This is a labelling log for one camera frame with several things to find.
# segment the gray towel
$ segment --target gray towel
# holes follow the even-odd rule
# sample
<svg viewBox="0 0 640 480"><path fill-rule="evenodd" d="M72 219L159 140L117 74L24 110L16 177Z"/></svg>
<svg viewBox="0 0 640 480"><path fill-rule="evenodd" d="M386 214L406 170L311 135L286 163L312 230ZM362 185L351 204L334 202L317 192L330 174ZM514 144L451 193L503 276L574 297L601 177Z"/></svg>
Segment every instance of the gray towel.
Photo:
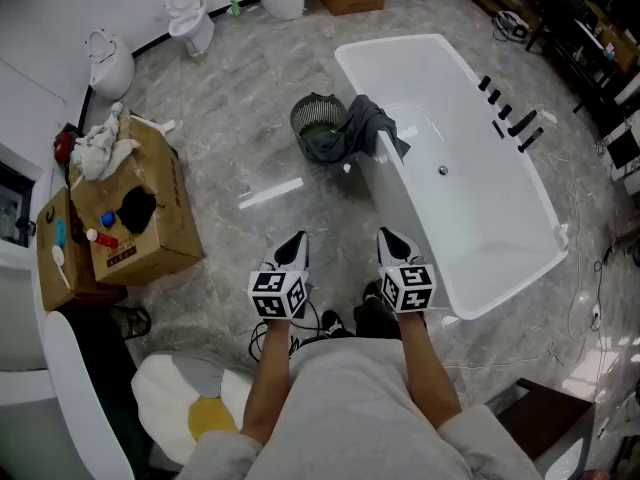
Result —
<svg viewBox="0 0 640 480"><path fill-rule="evenodd" d="M335 132L305 134L299 141L302 153L320 163L339 162L357 151L373 156L378 131L389 134L400 159L411 148L398 138L396 122L364 94L356 96L347 110L344 123Z"/></svg>

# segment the black baseboard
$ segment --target black baseboard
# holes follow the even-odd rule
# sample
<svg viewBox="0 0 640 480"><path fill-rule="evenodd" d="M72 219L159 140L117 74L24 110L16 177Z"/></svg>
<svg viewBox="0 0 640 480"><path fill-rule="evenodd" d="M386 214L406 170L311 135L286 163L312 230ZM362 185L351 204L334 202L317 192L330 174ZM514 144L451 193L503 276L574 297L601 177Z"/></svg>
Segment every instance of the black baseboard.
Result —
<svg viewBox="0 0 640 480"><path fill-rule="evenodd" d="M246 7L248 5L255 5L257 3L260 3L260 0L240 0L238 2L240 7ZM221 16L222 14L227 12L227 9L229 7L231 7L231 5L225 5L224 7L221 7L220 9L216 9L215 11L210 11L209 12L209 17L215 18L216 16ZM166 41L167 39L170 39L170 38L171 38L171 36L169 35L168 32L166 34L162 34L160 37L157 37L153 41L145 44L144 46L141 46L135 52L133 52L133 54L132 54L133 58L135 59L139 55L142 55L144 52L150 50L154 46L158 46L160 43L163 43L164 41ZM93 89L91 89L91 86L89 86L87 88L87 94L84 97L84 102L82 103L82 110L80 111L80 119L78 119L78 128L80 129L80 131L82 133L84 133L84 129L83 129L84 128L84 121L85 121L85 119L87 117L87 110L89 108L89 100L91 99L91 94L92 93L93 93Z"/></svg>

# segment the black shoe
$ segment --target black shoe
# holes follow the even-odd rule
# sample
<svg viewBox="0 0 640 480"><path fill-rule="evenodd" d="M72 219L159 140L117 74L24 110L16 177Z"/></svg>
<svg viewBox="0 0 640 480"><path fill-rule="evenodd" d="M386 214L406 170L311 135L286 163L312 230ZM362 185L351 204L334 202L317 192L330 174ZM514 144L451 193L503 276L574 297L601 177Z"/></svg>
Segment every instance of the black shoe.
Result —
<svg viewBox="0 0 640 480"><path fill-rule="evenodd" d="M328 309L322 313L322 329L328 337L331 337L334 332L340 329L345 331L342 319L333 309Z"/></svg>
<svg viewBox="0 0 640 480"><path fill-rule="evenodd" d="M364 293L362 294L362 302L367 300L369 297L378 297L380 300L382 300L381 284L382 281L370 282L364 289Z"/></svg>

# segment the small bottle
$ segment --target small bottle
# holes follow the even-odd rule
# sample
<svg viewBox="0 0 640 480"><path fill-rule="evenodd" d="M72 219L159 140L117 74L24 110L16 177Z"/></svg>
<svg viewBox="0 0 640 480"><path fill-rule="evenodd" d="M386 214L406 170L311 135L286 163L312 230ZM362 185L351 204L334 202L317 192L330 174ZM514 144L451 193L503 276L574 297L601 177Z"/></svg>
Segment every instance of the small bottle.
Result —
<svg viewBox="0 0 640 480"><path fill-rule="evenodd" d="M89 242L95 242L100 245L104 245L105 247L109 247L109 249L117 249L118 248L118 240L109 235L105 235L104 233L100 233L100 231L89 228L87 230L87 239Z"/></svg>

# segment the fiducial marker cube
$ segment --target fiducial marker cube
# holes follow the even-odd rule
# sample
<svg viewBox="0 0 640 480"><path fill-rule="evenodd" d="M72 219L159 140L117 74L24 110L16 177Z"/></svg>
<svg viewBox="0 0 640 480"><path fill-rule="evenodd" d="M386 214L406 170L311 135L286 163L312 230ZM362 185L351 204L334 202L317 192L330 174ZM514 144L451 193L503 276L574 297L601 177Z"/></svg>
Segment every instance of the fiducial marker cube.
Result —
<svg viewBox="0 0 640 480"><path fill-rule="evenodd" d="M382 296L396 313L428 309L436 291L433 265L380 267Z"/></svg>
<svg viewBox="0 0 640 480"><path fill-rule="evenodd" d="M269 320L291 320L304 306L307 272L254 271L249 277L249 300Z"/></svg>

